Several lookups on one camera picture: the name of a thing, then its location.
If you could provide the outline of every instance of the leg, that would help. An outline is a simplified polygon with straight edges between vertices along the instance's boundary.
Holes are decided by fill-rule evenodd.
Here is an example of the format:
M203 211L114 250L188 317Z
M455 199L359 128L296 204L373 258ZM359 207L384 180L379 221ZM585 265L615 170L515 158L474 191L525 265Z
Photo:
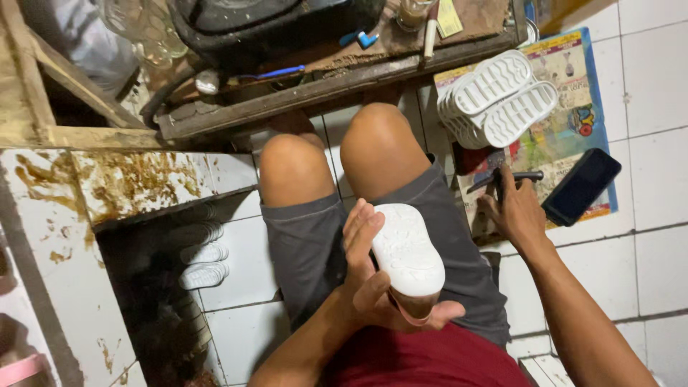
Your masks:
M261 211L292 330L346 274L341 248L346 212L323 148L315 133L280 134L261 154Z
M324 148L314 133L278 134L271 138L260 162L260 188L265 205L300 205L333 194L336 188Z
M420 211L430 240L444 262L440 300L466 308L456 324L499 346L509 340L506 297L492 281L489 263L471 240L454 205L447 177L416 142L404 116L392 105L371 104L353 119L341 145L342 166L357 196L374 205L406 203Z
M404 187L430 162L396 106L372 103L351 120L340 150L354 193L372 200Z

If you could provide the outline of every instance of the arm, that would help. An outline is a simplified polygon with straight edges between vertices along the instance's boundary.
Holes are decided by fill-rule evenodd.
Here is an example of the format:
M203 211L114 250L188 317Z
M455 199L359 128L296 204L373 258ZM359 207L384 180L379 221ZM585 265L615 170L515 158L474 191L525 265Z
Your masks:
M253 386L315 386L327 362L357 330L337 288L318 311L263 363Z
M248 382L255 386L315 386L332 356L358 330L368 325L414 332L442 329L465 314L458 302L433 307L424 326L412 326L387 297L389 276L375 272L369 252L385 216L358 199L344 225L348 263L344 284L336 288L316 313L273 352Z
M504 198L481 206L526 261L540 294L552 340L576 386L657 386L652 375L588 292L561 261L545 235L545 213L533 183L516 188L502 167Z

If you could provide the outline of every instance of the red shirt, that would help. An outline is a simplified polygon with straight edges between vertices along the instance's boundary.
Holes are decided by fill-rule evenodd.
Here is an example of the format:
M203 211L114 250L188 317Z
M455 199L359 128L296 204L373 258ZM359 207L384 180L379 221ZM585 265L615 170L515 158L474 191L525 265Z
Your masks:
M530 387L506 352L455 324L412 335L365 328L335 354L324 376L327 387Z

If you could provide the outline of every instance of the gray shorts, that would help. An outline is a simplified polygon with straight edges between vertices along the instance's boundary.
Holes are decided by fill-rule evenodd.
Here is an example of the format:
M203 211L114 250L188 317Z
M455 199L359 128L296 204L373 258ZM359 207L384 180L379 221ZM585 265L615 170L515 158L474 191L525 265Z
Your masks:
M466 308L466 315L455 319L457 325L504 346L510 339L506 296L499 292L492 268L471 240L444 170L434 155L428 158L432 166L417 179L371 203L406 203L420 211L444 262L446 280L440 300L455 300ZM262 205L261 210L275 276L295 331L343 283L347 264L342 228L347 212L337 193L289 207Z

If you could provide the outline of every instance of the rubber hose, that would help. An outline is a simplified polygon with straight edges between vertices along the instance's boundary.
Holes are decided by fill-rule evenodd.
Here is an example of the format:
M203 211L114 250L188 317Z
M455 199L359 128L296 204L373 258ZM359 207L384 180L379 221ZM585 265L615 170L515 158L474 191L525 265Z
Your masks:
M157 92L155 92L148 103L141 108L140 114L143 116L143 123L151 129L160 130L160 126L153 121L153 117L155 116L155 113L158 112L162 104L165 103L168 97L170 97L170 95L172 95L172 93L174 93L179 86L183 85L184 82L193 78L201 71L209 68L211 68L211 66L208 63L199 63L195 67L189 66L177 74L176 78L174 78L170 83L161 87Z

